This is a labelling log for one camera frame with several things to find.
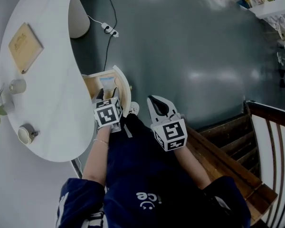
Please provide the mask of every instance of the bracelet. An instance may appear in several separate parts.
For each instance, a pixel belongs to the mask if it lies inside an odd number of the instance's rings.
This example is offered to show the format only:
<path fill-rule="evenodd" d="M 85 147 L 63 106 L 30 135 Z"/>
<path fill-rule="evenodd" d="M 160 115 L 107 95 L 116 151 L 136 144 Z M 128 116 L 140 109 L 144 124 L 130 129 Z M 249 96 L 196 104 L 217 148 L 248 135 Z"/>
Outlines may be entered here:
<path fill-rule="evenodd" d="M 95 142 L 95 141 L 99 141 L 99 142 L 101 142 L 101 143 L 104 143 L 106 146 L 109 147 L 109 143 L 106 142 L 106 141 L 102 141 L 102 140 L 99 140 L 99 139 L 94 139 L 93 142 Z"/>

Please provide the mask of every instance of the sneaker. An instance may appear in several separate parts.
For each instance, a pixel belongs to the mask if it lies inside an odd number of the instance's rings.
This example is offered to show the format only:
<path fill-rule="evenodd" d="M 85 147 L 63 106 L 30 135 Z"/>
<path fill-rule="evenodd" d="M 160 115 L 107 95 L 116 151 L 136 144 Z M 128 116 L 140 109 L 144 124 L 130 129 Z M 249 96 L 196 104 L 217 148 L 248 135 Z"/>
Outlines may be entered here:
<path fill-rule="evenodd" d="M 132 101 L 130 104 L 130 110 L 129 110 L 129 114 L 135 114 L 138 115 L 139 112 L 139 105 L 137 102 Z"/>

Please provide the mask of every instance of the wooden stair step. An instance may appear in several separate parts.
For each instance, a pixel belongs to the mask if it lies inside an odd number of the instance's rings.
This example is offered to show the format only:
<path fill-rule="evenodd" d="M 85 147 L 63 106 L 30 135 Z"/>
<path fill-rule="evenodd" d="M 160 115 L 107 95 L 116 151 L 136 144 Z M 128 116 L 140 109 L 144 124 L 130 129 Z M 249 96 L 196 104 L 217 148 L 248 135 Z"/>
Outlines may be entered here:
<path fill-rule="evenodd" d="M 255 166 L 253 166 L 249 171 L 254 174 L 255 176 L 260 176 L 260 164 L 257 163 Z"/>
<path fill-rule="evenodd" d="M 244 148 L 238 150 L 233 155 L 231 155 L 231 158 L 237 161 L 240 158 L 242 158 L 244 155 L 246 155 L 248 152 L 253 150 L 254 148 L 256 148 L 256 146 L 254 144 L 250 144 L 248 146 L 245 146 Z"/>
<path fill-rule="evenodd" d="M 253 155 L 257 152 L 257 147 L 255 146 L 254 149 L 252 149 L 251 151 L 249 151 L 247 154 L 245 154 L 244 156 L 242 156 L 241 158 L 239 158 L 237 160 L 238 163 L 243 164 L 245 161 L 247 161 L 249 158 L 252 158 Z"/>
<path fill-rule="evenodd" d="M 248 114 L 241 114 L 235 118 L 212 125 L 198 132 L 215 144 L 223 147 L 252 131 Z"/>
<path fill-rule="evenodd" d="M 244 166 L 247 170 L 250 170 L 258 163 L 258 152 L 256 152 L 249 160 L 245 161 L 242 166 Z"/>
<path fill-rule="evenodd" d="M 254 141 L 253 137 L 254 137 L 254 133 L 253 131 L 250 131 L 249 133 L 221 147 L 220 149 L 228 155 L 233 155 L 235 152 L 237 152 L 241 148 L 251 144 L 251 142 Z"/>

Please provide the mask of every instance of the white vase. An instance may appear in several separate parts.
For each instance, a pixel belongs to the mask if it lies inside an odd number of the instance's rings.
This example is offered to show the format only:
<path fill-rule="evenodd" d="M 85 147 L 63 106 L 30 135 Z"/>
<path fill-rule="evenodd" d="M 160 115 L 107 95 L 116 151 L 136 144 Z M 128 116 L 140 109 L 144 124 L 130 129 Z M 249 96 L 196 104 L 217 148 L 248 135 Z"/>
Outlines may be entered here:
<path fill-rule="evenodd" d="M 14 103 L 12 101 L 4 103 L 3 104 L 3 109 L 5 110 L 5 112 L 7 114 L 13 112 L 15 110 Z"/>
<path fill-rule="evenodd" d="M 79 38 L 90 29 L 90 19 L 80 0 L 71 0 L 68 8 L 68 32 L 70 38 Z"/>

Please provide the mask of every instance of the gray floor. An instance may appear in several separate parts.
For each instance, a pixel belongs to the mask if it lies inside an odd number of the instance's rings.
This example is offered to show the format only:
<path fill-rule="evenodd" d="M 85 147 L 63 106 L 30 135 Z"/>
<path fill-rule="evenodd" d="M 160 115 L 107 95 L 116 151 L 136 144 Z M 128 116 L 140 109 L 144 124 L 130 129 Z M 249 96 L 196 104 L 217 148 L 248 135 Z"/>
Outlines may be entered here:
<path fill-rule="evenodd" d="M 253 13 L 228 0 L 112 1 L 120 36 L 111 40 L 106 69 L 124 72 L 147 125 L 148 95 L 173 101 L 194 128 L 239 114 L 244 99 L 285 109 L 277 35 Z M 109 0 L 81 2 L 92 18 L 114 25 Z M 108 40 L 95 22 L 72 40 L 83 74 L 103 70 Z"/>

